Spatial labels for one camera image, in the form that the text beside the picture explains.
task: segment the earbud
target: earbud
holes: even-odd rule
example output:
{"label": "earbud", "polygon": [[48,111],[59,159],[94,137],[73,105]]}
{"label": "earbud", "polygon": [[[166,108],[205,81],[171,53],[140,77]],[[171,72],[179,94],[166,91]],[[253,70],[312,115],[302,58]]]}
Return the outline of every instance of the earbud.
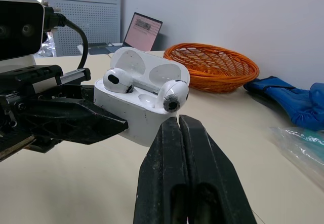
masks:
{"label": "earbud", "polygon": [[169,113],[179,110],[187,101],[189,88],[186,82],[181,80],[167,81],[161,87],[155,108],[164,108]]}
{"label": "earbud", "polygon": [[134,89],[133,77],[121,68],[111,68],[103,77],[103,85],[108,91],[131,93]]}

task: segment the desk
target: desk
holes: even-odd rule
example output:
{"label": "desk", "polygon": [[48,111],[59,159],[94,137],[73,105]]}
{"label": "desk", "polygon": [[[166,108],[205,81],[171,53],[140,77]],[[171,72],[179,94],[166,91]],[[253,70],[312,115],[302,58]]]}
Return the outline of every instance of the desk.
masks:
{"label": "desk", "polygon": [[[64,72],[80,56],[37,59]],[[110,68],[90,55],[93,84]],[[209,94],[190,89],[180,110],[199,119],[234,164],[257,222],[323,223],[324,193],[270,142],[270,126],[289,122],[244,91]],[[138,171],[148,148],[120,136],[86,146],[62,142],[46,154],[22,150],[0,163],[0,216],[5,224],[131,224]]]}
{"label": "desk", "polygon": [[[121,46],[123,45],[122,43],[109,43],[108,46],[109,47],[112,47],[112,46]],[[77,46],[78,50],[80,51],[80,53],[82,54],[83,53],[83,45],[80,44]]]}

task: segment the blue glove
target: blue glove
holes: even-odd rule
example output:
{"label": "blue glove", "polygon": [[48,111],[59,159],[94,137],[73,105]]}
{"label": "blue glove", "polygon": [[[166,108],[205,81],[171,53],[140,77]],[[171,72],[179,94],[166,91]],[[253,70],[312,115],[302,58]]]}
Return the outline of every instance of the blue glove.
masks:
{"label": "blue glove", "polygon": [[277,77],[269,77],[248,82],[244,88],[278,102],[297,126],[324,130],[324,84],[315,83],[310,90],[301,90]]}

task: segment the laptop screen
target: laptop screen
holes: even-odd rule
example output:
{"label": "laptop screen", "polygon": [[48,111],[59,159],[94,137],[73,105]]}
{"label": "laptop screen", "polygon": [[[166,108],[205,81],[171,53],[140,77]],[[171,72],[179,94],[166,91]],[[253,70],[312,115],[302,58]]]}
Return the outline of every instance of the laptop screen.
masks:
{"label": "laptop screen", "polygon": [[134,13],[124,44],[141,51],[151,51],[162,22]]}

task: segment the case lid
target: case lid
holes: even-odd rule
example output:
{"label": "case lid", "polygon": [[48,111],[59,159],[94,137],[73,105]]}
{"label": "case lid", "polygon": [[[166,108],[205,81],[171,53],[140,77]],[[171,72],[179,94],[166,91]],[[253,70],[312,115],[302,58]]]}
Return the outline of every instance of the case lid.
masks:
{"label": "case lid", "polygon": [[170,80],[190,83],[190,74],[181,63],[140,51],[135,48],[118,49],[110,62],[111,67],[121,68],[131,74],[135,82],[159,91]]}

